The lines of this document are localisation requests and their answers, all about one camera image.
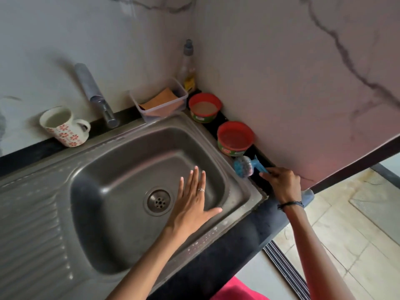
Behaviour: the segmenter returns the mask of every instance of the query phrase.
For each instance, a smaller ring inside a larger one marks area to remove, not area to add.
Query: red clothing
[[[210,300],[268,300],[267,297],[249,289],[233,277]]]

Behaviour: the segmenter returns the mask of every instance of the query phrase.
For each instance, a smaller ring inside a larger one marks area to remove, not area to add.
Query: floor mat
[[[374,172],[350,203],[400,245],[400,189]]]

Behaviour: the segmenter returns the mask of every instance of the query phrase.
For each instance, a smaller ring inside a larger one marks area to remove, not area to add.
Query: bracelet
[[[283,204],[278,204],[278,209],[283,211],[283,208],[285,206],[288,206],[288,205],[299,205],[299,206],[304,208],[304,205],[303,205],[303,203],[301,201],[290,201],[290,202],[286,202],[286,203],[283,203]]]

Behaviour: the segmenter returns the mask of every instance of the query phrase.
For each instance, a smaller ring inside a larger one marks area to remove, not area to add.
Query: kitchen sink
[[[2,296],[104,299],[163,229],[180,177],[198,166],[205,209],[223,210],[178,249],[154,291],[265,198],[232,161],[181,113],[133,121],[3,177]]]
[[[195,165],[207,172],[204,208],[221,207],[228,196],[225,175],[198,141],[174,127],[150,131],[118,146],[74,176],[75,228],[97,271],[121,272],[139,260],[167,222],[180,177]]]

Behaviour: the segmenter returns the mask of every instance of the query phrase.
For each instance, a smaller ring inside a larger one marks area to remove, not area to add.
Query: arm
[[[186,239],[210,218],[222,212],[221,208],[204,211],[204,191],[206,173],[200,181],[197,166],[190,171],[186,186],[180,179],[178,197],[167,224],[160,236],[128,272],[107,300],[144,300],[150,293],[158,275],[174,252]]]
[[[301,201],[300,177],[285,168],[267,168],[260,174],[269,181],[281,204]],[[355,300],[331,262],[301,206],[284,207],[293,227],[294,239],[312,300]]]

